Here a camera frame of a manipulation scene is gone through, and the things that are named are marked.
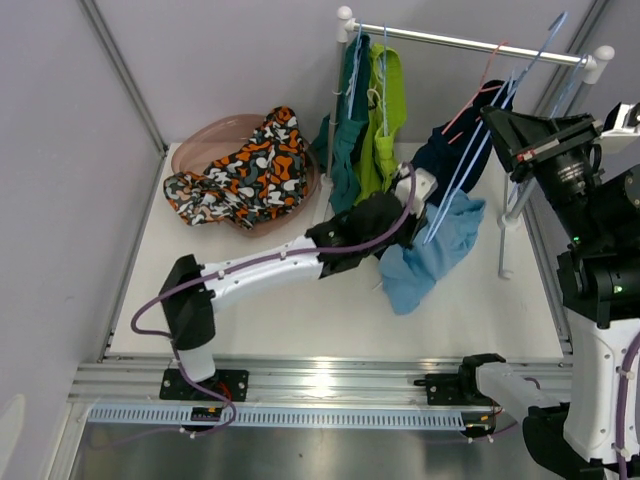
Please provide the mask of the light blue shorts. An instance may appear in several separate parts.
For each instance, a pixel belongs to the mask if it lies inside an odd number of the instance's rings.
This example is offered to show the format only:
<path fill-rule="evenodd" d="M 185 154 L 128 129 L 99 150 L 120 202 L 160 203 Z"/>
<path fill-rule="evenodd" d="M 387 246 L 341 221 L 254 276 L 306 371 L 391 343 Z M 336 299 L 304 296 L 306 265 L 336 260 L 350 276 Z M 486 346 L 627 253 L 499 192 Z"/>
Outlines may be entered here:
<path fill-rule="evenodd" d="M 419 230 L 410 248 L 393 245 L 382 254 L 378 271 L 393 312 L 408 315 L 475 246 L 486 201 L 460 191 L 434 237 Z"/>

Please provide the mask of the blue wire hanger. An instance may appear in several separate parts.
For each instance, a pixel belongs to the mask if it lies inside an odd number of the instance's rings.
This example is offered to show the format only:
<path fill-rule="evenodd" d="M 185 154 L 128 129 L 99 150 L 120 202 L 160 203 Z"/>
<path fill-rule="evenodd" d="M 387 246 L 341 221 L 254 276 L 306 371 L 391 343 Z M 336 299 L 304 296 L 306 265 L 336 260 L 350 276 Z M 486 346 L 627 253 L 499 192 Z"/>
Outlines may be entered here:
<path fill-rule="evenodd" d="M 552 75 L 544 94 L 540 98 L 533 113 L 537 116 L 556 117 L 565 113 L 571 95 L 575 93 L 579 83 L 581 67 L 574 66 L 570 70 L 562 70 L 560 67 Z M 507 198 L 507 207 L 515 209 L 519 198 L 525 194 L 533 180 L 526 180 L 522 184 L 515 184 Z"/>

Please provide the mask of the navy blue shorts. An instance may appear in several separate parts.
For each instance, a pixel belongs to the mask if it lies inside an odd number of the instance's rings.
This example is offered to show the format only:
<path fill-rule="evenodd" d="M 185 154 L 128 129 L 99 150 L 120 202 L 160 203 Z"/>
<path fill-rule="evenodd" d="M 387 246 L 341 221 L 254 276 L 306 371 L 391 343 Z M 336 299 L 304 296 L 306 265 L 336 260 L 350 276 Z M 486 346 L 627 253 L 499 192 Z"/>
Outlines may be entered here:
<path fill-rule="evenodd" d="M 454 190 L 475 154 L 476 161 L 460 189 L 469 193 L 479 181 L 492 150 L 490 139 L 482 145 L 488 131 L 481 121 L 480 113 L 481 109 L 489 106 L 494 99 L 495 106 L 501 106 L 509 93 L 503 84 L 503 80 L 485 83 L 471 104 L 453 121 L 453 125 L 445 123 L 434 128 L 427 143 L 414 154 L 411 160 L 414 168 L 423 168 L 437 179 L 437 189 L 428 199 L 431 204 L 441 204 L 452 178 L 455 178 L 451 187 L 451 190 Z"/>

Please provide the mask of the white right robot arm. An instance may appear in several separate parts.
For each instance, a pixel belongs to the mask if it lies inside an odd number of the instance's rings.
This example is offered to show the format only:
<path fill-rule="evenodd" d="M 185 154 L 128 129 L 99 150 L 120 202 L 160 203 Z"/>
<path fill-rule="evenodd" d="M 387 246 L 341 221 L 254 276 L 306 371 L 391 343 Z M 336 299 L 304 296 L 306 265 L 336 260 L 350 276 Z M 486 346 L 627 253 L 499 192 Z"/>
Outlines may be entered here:
<path fill-rule="evenodd" d="M 573 347 L 571 395 L 561 402 L 517 376 L 497 354 L 464 358 L 456 382 L 468 403 L 503 408 L 536 463 L 566 479 L 639 473 L 639 170 L 603 180 L 604 154 L 639 135 L 639 108 L 543 118 L 482 111 L 515 182 L 534 179 L 569 237 L 557 276 Z"/>

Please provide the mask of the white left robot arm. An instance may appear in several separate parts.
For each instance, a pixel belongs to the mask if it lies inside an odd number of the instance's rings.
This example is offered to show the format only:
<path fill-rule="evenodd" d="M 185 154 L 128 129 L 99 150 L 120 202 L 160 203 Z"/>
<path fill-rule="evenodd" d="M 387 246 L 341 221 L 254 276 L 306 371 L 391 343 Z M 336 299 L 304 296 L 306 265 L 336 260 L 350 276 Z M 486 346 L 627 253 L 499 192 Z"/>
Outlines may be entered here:
<path fill-rule="evenodd" d="M 197 400 L 216 390 L 216 313 L 270 287 L 341 274 L 391 245 L 411 245 L 425 224 L 428 197 L 376 193 L 263 255 L 207 265 L 194 255 L 179 258 L 160 297 L 172 347 L 185 372 L 182 388 Z"/>

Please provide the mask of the teal green shorts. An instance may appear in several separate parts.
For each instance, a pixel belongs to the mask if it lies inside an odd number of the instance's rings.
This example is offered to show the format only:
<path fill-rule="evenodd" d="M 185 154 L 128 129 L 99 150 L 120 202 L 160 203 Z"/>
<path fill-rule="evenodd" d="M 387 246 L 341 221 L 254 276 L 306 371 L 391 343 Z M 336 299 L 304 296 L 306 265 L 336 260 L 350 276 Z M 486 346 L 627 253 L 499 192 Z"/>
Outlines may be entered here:
<path fill-rule="evenodd" d="M 363 34 L 361 63 L 353 109 L 353 117 L 347 119 L 346 90 L 350 75 L 352 42 L 343 54 L 342 68 L 338 88 L 334 137 L 332 147 L 331 179 L 333 191 L 329 201 L 335 214 L 350 209 L 361 193 L 361 181 L 358 176 L 362 145 L 369 125 L 367 89 L 371 76 L 369 63 L 370 37 Z"/>

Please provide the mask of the lime green shorts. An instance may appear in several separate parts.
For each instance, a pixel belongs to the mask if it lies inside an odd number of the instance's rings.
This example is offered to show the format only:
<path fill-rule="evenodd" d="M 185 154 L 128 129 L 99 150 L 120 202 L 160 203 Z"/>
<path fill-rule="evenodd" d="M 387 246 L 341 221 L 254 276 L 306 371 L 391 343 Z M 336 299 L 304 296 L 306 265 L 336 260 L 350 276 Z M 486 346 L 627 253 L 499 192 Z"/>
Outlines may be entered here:
<path fill-rule="evenodd" d="M 360 162 L 357 164 L 361 181 L 361 193 L 356 204 L 373 193 L 387 191 L 397 169 L 394 154 L 395 137 L 407 120 L 404 76 L 398 53 L 388 47 L 387 109 L 389 135 L 383 135 L 381 85 L 377 78 L 377 59 L 382 53 L 382 45 L 370 48 L 369 63 L 371 76 L 367 89 L 369 125 L 364 137 Z"/>

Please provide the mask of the blue hanger under teal shorts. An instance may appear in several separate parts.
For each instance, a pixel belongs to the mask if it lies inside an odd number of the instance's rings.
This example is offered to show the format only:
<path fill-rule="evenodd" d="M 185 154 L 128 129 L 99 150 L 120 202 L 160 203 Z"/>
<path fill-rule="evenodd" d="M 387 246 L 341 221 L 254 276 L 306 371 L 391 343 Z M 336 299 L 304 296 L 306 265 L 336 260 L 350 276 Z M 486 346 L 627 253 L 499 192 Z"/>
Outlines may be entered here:
<path fill-rule="evenodd" d="M 357 82 L 359 76 L 359 69 L 361 63 L 361 53 L 362 53 L 362 44 L 363 44 L 363 33 L 362 28 L 359 27 L 357 29 L 357 35 L 352 42 L 352 52 L 351 52 L 351 69 L 350 75 L 348 78 L 347 90 L 346 90 L 346 112 L 347 119 L 351 120 L 353 117 L 353 109 L 355 103 L 355 96 L 357 90 Z"/>

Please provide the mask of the silver clothes rack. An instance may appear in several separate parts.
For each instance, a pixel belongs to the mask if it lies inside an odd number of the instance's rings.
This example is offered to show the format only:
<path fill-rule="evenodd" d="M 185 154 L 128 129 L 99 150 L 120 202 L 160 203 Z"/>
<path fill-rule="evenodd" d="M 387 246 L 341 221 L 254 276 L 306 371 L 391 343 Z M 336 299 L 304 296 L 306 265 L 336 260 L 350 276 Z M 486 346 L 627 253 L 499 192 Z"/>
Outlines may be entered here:
<path fill-rule="evenodd" d="M 336 32 L 336 67 L 333 75 L 333 104 L 331 106 L 330 120 L 328 127 L 328 159 L 333 159 L 333 140 L 337 122 L 337 109 L 340 105 L 341 78 L 344 69 L 344 54 L 347 47 L 349 34 L 355 31 L 381 35 L 384 38 L 398 38 L 433 45 L 441 45 L 451 48 L 458 48 L 469 51 L 495 53 L 497 55 L 509 56 L 521 59 L 536 59 L 555 65 L 564 65 L 574 69 L 585 70 L 582 83 L 572 96 L 566 112 L 575 111 L 584 102 L 588 92 L 599 81 L 607 65 L 614 59 L 615 49 L 608 45 L 598 47 L 592 54 L 580 57 L 577 55 L 548 53 L 546 50 L 532 50 L 508 45 L 499 45 L 483 42 L 479 40 L 465 39 L 455 36 L 448 36 L 436 33 L 412 31 L 394 27 L 366 24 L 356 20 L 350 7 L 342 6 L 337 10 L 337 32 Z M 520 216 L 534 191 L 534 183 L 530 182 L 517 195 L 515 203 L 504 202 L 507 209 L 498 218 L 501 229 L 501 244 L 499 255 L 499 276 L 509 280 L 515 272 L 515 233 L 520 228 Z"/>

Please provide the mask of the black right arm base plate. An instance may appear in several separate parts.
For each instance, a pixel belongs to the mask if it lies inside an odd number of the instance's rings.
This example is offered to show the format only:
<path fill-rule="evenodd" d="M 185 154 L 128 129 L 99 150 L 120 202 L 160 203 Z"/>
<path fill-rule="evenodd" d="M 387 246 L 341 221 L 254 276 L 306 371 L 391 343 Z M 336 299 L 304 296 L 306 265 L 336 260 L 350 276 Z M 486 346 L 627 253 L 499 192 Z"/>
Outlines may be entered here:
<path fill-rule="evenodd" d="M 489 407 L 493 401 L 483 395 L 474 379 L 459 373 L 431 373 L 413 381 L 425 391 L 430 406 Z"/>

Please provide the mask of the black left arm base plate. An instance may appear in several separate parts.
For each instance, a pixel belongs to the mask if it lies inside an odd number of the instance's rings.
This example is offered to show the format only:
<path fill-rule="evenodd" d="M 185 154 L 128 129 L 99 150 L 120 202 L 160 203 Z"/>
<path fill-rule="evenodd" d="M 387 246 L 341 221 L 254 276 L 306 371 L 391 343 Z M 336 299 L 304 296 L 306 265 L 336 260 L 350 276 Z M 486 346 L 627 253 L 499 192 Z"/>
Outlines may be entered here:
<path fill-rule="evenodd" d="M 244 402 L 249 386 L 249 372 L 247 370 L 219 369 L 211 379 L 200 382 L 200 385 L 233 402 Z M 212 399 L 211 396 L 190 386 L 176 368 L 164 371 L 159 398 L 182 401 Z"/>

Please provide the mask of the aluminium mounting rail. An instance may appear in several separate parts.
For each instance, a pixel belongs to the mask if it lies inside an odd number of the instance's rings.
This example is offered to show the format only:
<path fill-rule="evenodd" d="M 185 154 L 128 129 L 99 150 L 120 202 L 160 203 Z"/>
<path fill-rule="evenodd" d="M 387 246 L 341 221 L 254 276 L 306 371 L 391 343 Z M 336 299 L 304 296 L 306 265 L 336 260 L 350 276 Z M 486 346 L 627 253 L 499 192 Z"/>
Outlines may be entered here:
<path fill-rule="evenodd" d="M 165 358 L 108 358 L 79 366 L 67 400 L 67 424 L 89 422 L 171 426 L 285 426 L 411 430 L 500 430 L 524 411 L 497 393 L 493 404 L 430 406 L 413 381 L 431 373 L 457 373 L 458 358 L 417 361 L 311 358 L 224 358 L 219 369 L 247 370 L 244 402 L 204 388 L 211 400 L 159 398 Z"/>

